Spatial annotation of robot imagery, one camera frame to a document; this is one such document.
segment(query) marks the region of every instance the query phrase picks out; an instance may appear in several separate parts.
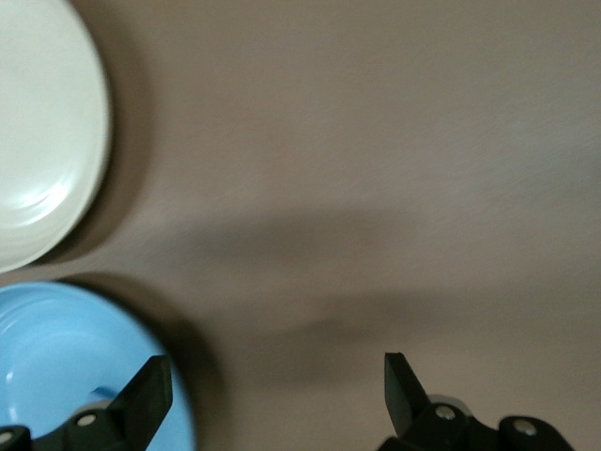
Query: dish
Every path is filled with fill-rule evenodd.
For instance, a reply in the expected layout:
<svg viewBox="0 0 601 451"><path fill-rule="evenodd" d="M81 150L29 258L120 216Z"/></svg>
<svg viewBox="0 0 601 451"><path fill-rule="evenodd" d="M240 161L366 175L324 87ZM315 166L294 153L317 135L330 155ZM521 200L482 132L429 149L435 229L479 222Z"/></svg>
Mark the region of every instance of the dish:
<svg viewBox="0 0 601 451"><path fill-rule="evenodd" d="M64 0L0 3L0 272L56 246L99 188L111 133L99 55Z"/></svg>
<svg viewBox="0 0 601 451"><path fill-rule="evenodd" d="M120 392L160 343L135 319L82 288L31 282L0 288L0 426L34 438ZM173 368L173 405L148 451L194 450L190 402Z"/></svg>

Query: black metal bracket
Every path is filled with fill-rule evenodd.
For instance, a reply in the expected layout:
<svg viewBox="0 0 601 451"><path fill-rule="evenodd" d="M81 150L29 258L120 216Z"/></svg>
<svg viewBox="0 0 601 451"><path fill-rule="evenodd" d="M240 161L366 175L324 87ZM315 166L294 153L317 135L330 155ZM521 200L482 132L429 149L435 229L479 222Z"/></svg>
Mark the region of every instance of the black metal bracket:
<svg viewBox="0 0 601 451"><path fill-rule="evenodd" d="M499 430L445 403L433 403L401 353L386 354L386 406L397 437L379 451L574 451L549 423L508 416Z"/></svg>
<svg viewBox="0 0 601 451"><path fill-rule="evenodd" d="M0 428L0 451L144 451L171 408L171 370L151 357L106 407L80 412L32 440L28 428Z"/></svg>

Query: screw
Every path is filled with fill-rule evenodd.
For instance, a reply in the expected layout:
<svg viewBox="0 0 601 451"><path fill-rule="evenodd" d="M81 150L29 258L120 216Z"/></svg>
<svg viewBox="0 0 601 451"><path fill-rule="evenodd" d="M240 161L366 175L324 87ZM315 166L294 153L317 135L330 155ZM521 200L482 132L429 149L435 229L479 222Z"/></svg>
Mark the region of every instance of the screw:
<svg viewBox="0 0 601 451"><path fill-rule="evenodd" d="M455 419L455 411L451 409L449 406L438 406L436 408L436 415L443 420L453 420Z"/></svg>
<svg viewBox="0 0 601 451"><path fill-rule="evenodd" d="M528 420L514 421L514 428L516 428L516 430L518 432L521 432L522 434L526 434L526 435L530 435L530 436L536 435L536 428Z"/></svg>
<svg viewBox="0 0 601 451"><path fill-rule="evenodd" d="M95 421L96 415L94 413L89 413L88 415L84 415L79 420L77 420L77 426L89 426Z"/></svg>
<svg viewBox="0 0 601 451"><path fill-rule="evenodd" d="M9 430L6 432L2 432L0 434L0 444L4 444L4 443L8 443L10 442L10 439L12 439L12 436L14 434L12 432L10 432Z"/></svg>

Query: white plate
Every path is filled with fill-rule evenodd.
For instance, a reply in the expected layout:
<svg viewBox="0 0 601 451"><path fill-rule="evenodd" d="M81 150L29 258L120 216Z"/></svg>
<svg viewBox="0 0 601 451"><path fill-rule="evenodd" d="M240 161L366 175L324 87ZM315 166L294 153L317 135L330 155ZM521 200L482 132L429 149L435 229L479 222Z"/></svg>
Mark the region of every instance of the white plate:
<svg viewBox="0 0 601 451"><path fill-rule="evenodd" d="M63 0L0 1L0 272L77 224L98 189L111 129L91 37Z"/></svg>

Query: beige tabletop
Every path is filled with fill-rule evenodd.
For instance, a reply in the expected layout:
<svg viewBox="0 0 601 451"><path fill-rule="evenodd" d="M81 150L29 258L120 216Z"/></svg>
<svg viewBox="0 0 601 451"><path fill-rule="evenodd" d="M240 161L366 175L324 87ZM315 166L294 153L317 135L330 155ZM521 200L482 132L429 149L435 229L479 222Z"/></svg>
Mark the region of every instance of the beige tabletop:
<svg viewBox="0 0 601 451"><path fill-rule="evenodd" d="M100 197L40 262L150 321L202 449L375 450L385 351L601 441L601 2L77 0Z"/></svg>

